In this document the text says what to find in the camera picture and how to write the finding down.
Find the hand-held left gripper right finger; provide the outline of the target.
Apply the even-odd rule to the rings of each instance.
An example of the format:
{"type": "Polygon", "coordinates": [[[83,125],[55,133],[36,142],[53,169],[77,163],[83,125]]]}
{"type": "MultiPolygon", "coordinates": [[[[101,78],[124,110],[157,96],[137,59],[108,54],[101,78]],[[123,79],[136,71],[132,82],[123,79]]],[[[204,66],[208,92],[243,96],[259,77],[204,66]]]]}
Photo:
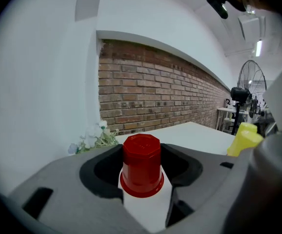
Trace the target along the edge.
{"type": "Polygon", "coordinates": [[[244,159],[162,144],[172,184],[164,234],[222,234],[244,182],[244,159]]]}

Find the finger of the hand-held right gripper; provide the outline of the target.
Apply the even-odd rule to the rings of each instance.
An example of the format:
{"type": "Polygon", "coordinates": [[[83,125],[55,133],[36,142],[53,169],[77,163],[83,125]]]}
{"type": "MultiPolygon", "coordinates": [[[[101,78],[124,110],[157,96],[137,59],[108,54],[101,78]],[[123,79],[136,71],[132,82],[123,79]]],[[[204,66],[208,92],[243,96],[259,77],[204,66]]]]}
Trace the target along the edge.
{"type": "Polygon", "coordinates": [[[254,148],[225,234],[282,234],[282,134],[254,148]]]}

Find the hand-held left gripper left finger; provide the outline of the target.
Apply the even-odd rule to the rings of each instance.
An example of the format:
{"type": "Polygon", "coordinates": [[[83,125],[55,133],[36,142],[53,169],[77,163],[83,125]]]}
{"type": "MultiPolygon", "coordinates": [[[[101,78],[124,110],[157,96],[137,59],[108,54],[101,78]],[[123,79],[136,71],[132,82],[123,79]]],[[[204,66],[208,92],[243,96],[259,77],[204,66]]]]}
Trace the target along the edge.
{"type": "Polygon", "coordinates": [[[13,190],[7,198],[8,208],[37,234],[147,233],[119,198],[98,197],[80,180],[81,165],[108,150],[96,149],[49,163],[13,190]],[[38,188],[48,188],[53,192],[39,217],[34,219],[23,207],[38,188]]]}

